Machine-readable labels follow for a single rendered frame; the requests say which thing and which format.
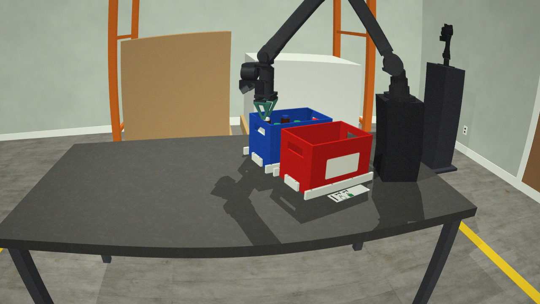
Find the white bottle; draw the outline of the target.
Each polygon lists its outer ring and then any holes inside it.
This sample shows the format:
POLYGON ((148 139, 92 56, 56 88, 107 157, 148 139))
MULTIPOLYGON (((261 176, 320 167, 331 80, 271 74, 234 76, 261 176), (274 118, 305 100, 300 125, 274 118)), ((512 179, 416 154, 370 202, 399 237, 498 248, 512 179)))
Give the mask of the white bottle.
MULTIPOLYGON (((270 120, 269 117, 266 117, 266 119, 265 119, 264 121, 266 121, 266 122, 268 122, 269 124, 271 124, 271 120, 270 120)), ((265 136, 265 129, 264 129, 264 128, 259 127, 258 132, 259 132, 259 133, 262 133, 262 134, 265 136)))

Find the white paper pick list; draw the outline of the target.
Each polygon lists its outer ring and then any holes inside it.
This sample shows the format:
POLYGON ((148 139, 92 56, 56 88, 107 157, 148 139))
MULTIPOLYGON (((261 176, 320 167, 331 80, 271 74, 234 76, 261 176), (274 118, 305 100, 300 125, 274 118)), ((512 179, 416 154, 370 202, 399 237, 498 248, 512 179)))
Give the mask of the white paper pick list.
POLYGON ((364 192, 368 192, 370 189, 364 187, 363 185, 356 185, 355 187, 345 189, 341 192, 337 192, 331 195, 327 195, 329 198, 333 199, 336 202, 343 201, 353 196, 359 195, 364 192))

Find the red crate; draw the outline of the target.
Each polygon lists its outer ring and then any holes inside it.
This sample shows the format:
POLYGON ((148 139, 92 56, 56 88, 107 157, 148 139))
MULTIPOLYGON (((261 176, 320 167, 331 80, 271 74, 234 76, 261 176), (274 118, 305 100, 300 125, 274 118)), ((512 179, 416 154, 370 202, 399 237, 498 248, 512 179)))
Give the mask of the red crate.
POLYGON ((281 129, 279 176, 285 179, 288 174, 295 179, 303 194, 366 174, 369 166, 370 154, 362 133, 343 121, 281 129), (358 137, 347 138, 348 132, 358 137))

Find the blue plastic bottle crate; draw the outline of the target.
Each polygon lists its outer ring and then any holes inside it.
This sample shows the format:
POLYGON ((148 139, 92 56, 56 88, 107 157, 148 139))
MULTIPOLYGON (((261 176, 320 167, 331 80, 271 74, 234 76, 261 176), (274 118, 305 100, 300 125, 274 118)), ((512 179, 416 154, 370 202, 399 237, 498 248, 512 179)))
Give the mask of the blue plastic bottle crate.
POLYGON ((249 155, 254 152, 263 159, 263 167, 268 164, 280 163, 281 129, 325 123, 321 115, 312 109, 282 109, 274 110, 270 116, 271 124, 262 120, 258 112, 249 113, 249 155), (290 123, 281 124, 282 115, 288 115, 290 123), (318 120, 312 120, 312 118, 318 120), (300 122, 294 122, 299 120, 300 122), (309 121, 308 121, 309 120, 309 121), (274 125, 274 123, 280 123, 274 125), (265 129, 265 136, 258 132, 259 127, 265 129))

